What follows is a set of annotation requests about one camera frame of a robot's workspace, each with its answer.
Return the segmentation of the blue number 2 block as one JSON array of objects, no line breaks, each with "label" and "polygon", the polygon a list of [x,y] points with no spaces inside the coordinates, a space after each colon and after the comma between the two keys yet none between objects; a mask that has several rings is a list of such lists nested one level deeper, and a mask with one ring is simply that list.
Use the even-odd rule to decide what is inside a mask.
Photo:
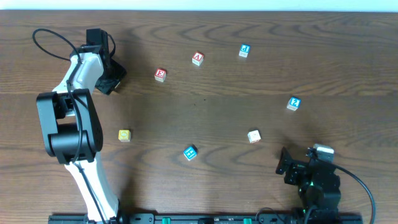
[{"label": "blue number 2 block", "polygon": [[287,103],[287,109],[296,111],[297,109],[300,108],[300,105],[301,105],[301,99],[293,96],[290,98],[290,100]]}]

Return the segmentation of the red letter A block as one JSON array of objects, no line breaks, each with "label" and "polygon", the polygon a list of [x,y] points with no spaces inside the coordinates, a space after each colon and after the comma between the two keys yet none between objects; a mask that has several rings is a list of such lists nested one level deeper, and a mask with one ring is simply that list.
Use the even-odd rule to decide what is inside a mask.
[{"label": "red letter A block", "polygon": [[195,52],[195,54],[192,57],[192,63],[197,66],[200,66],[203,60],[204,60],[204,55],[200,52]]}]

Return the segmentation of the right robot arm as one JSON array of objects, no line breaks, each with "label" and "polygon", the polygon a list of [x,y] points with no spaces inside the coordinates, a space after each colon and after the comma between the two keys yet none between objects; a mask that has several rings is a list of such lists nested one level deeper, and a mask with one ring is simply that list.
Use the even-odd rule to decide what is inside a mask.
[{"label": "right robot arm", "polygon": [[338,204],[341,199],[340,177],[332,165],[334,150],[315,144],[308,148],[308,162],[294,159],[282,148],[276,174],[285,175],[286,184],[298,187],[303,211],[297,214],[302,223],[342,223]]}]

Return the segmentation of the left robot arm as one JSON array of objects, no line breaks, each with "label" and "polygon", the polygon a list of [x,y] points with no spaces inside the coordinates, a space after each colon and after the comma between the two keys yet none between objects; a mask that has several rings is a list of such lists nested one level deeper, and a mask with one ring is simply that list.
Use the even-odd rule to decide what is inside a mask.
[{"label": "left robot arm", "polygon": [[103,130],[91,97],[94,89],[110,94],[124,75],[112,56],[107,44],[82,45],[62,82],[36,100],[45,150],[71,173],[86,203],[83,223],[129,223],[102,165]]}]

